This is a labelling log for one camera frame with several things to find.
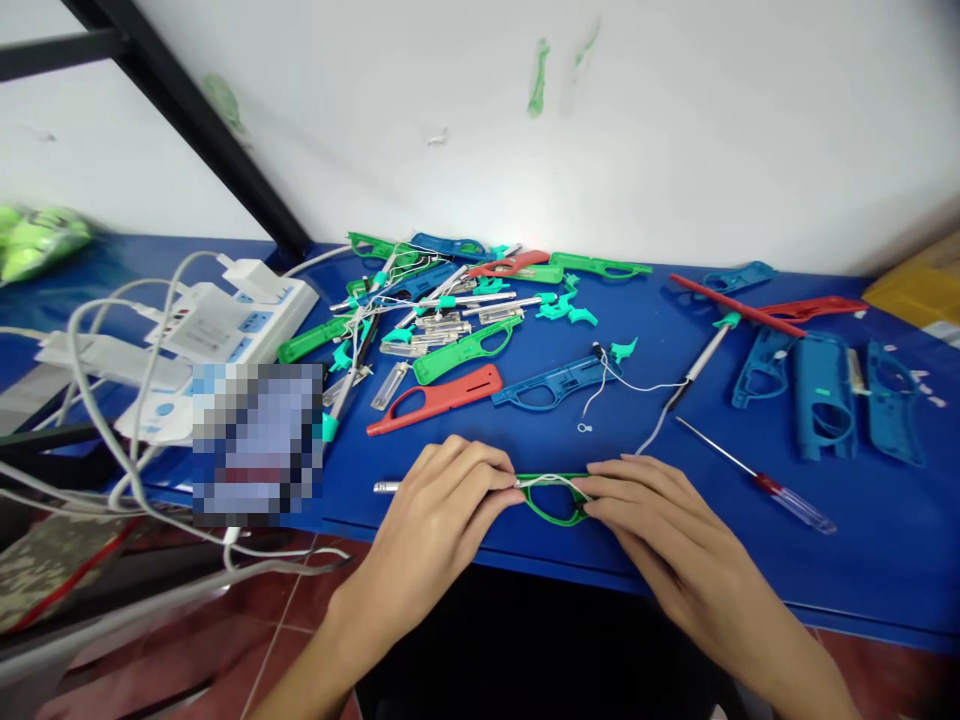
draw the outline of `black metal frame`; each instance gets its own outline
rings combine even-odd
[[[273,238],[288,263],[313,242],[132,0],[62,0],[88,32],[0,47],[0,82],[113,59]]]

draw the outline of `white wall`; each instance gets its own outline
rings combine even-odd
[[[60,0],[0,2],[0,44],[82,30]],[[267,238],[112,60],[0,84],[0,201],[120,231]]]
[[[642,261],[869,273],[960,215],[960,23],[949,0],[139,2],[195,78],[229,80],[254,159],[318,240],[423,230]],[[573,52],[598,16],[568,107]],[[541,36],[553,50],[546,110],[532,120]],[[146,110],[123,102],[93,151],[117,170],[82,191],[76,171],[34,170],[36,190],[59,182],[87,193],[81,208],[145,232],[262,237],[221,217],[232,198],[211,200],[205,182],[131,214],[123,168]],[[77,120],[56,109],[66,133]],[[428,147],[444,126],[446,145]],[[121,133],[130,143],[118,147]],[[10,149],[31,160],[49,151]],[[144,187],[163,193],[206,172],[179,156],[174,168],[166,150],[150,162],[166,177]]]

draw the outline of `yellow object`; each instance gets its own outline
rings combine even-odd
[[[883,275],[863,299],[960,350],[960,232]]]

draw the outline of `red plastic part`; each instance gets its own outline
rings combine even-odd
[[[753,481],[768,495],[779,495],[780,491],[783,490],[783,485],[766,473],[757,473],[753,476]]]
[[[461,405],[468,405],[485,397],[490,397],[494,393],[503,390],[503,379],[497,372],[497,367],[493,364],[484,365],[479,370],[475,370],[469,375],[464,375],[459,380],[445,383],[443,385],[431,385],[424,387],[418,385],[410,388],[403,395],[394,400],[393,405],[387,410],[386,416],[380,422],[367,426],[367,435],[383,435],[384,433],[399,430],[407,425],[413,425],[421,420],[440,415]],[[405,398],[420,391],[423,393],[423,407],[395,417],[397,406]]]
[[[813,298],[812,300],[768,305],[765,308],[760,308],[760,312],[778,316],[780,320],[791,325],[799,325],[817,315],[839,315],[841,313],[860,312],[869,308],[870,306],[867,303],[859,300],[848,300],[836,295],[827,295],[827,297]]]
[[[517,270],[527,265],[549,262],[550,254],[543,250],[530,250],[519,255],[511,255],[503,260],[491,260],[483,265],[477,265],[467,270],[467,277],[510,277],[516,275]]]
[[[749,305],[744,305],[743,303],[737,302],[736,300],[728,298],[726,295],[721,295],[718,292],[714,292],[710,288],[706,288],[703,285],[698,285],[697,283],[693,282],[693,280],[687,280],[685,277],[681,277],[676,273],[671,273],[670,279],[673,280],[674,282],[680,283],[688,290],[693,290],[694,292],[698,292],[701,295],[706,295],[708,298],[710,298],[714,302],[718,302],[721,305],[726,305],[728,308],[730,308],[734,312],[740,313],[741,315],[743,315],[743,317],[747,318],[748,320],[753,320],[754,322],[758,322],[763,325],[769,325],[774,330],[779,330],[780,332],[786,333],[791,337],[807,336],[806,330],[801,330],[800,328],[796,328],[790,323],[784,322],[779,318],[771,317],[770,315],[767,315],[765,312],[757,310],[756,308],[752,308]]]

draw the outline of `blue table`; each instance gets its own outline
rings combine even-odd
[[[127,248],[121,264],[129,272],[160,277],[169,276],[186,252],[199,247],[220,249],[233,257],[261,258],[272,249],[267,243],[177,238],[117,238],[115,242]],[[213,263],[201,267],[202,262],[194,269],[197,276],[188,280],[214,275]],[[362,274],[372,275],[379,265],[345,255],[304,273],[301,277],[316,287],[321,302],[303,329],[327,320],[326,305],[343,299],[346,283]],[[677,272],[696,280],[707,270],[657,266],[652,276],[627,281],[584,273],[574,304],[596,315],[600,321],[597,328],[586,323],[571,325],[565,319],[536,319],[528,313],[507,348],[492,360],[504,383],[511,384],[585,357],[594,340],[607,346],[638,337],[636,351],[623,363],[624,377],[640,387],[677,382],[714,333],[711,323],[719,313],[710,303],[691,304],[689,295],[679,293],[667,276]],[[63,278],[58,282],[62,287]],[[762,307],[829,294],[858,297],[867,284],[857,278],[788,273],[743,291],[737,299]],[[514,281],[510,289],[526,297],[547,288]],[[104,294],[104,288],[97,288],[96,293]],[[75,306],[80,298],[74,300]],[[2,322],[18,324],[17,318],[4,310],[10,308],[0,307]],[[62,322],[68,310],[43,317]],[[131,332],[123,317],[128,314],[132,315],[117,311],[106,329],[121,337],[142,337],[144,327]],[[385,318],[383,326],[389,328],[392,323]],[[731,387],[756,332],[748,324],[730,333],[680,403],[678,414],[754,469],[795,489],[836,522],[837,534],[826,537],[796,521],[755,490],[737,468],[673,421],[668,420],[649,452],[687,473],[805,624],[950,652],[960,636],[960,618],[954,612],[960,598],[960,473],[955,470],[960,462],[956,433],[960,427],[960,353],[876,309],[862,320],[849,315],[823,317],[804,327],[836,333],[854,347],[863,347],[870,339],[894,345],[897,357],[907,367],[930,373],[925,383],[947,407],[941,409],[925,399],[918,404],[916,423],[927,455],[926,468],[918,470],[875,451],[864,432],[862,407],[857,458],[840,460],[827,455],[819,463],[799,459],[789,391],[751,403],[746,410],[731,407]],[[20,343],[19,339],[0,341]],[[324,348],[305,361],[326,359],[331,353],[332,347]],[[514,406],[494,408],[490,401],[482,400],[410,428],[369,438],[366,426],[382,417],[370,408],[370,402],[383,373],[397,360],[373,351],[370,357],[377,373],[352,395],[336,443],[327,453],[321,502],[312,516],[288,518],[293,526],[372,540],[390,502],[389,497],[371,492],[373,483],[400,479],[424,444],[440,442],[450,433],[503,448],[518,472],[582,471],[587,462],[633,452],[652,430],[671,392],[641,394],[608,383],[584,420],[593,427],[589,433],[580,433],[576,427],[592,392],[581,391],[547,413]],[[484,362],[464,365],[441,382],[461,377]],[[3,377],[9,384],[29,367],[19,360],[10,362]],[[415,379],[409,373],[401,392],[413,384]],[[107,403],[116,402],[120,410],[129,398],[129,391],[123,390]],[[171,485],[182,483],[189,477],[188,453],[168,455],[150,477]],[[558,504],[553,507],[562,508],[561,493],[565,491],[547,488],[542,492],[545,496],[556,492]],[[521,572],[648,592],[613,537],[598,523],[559,528],[524,506],[507,510],[494,524],[477,559]]]

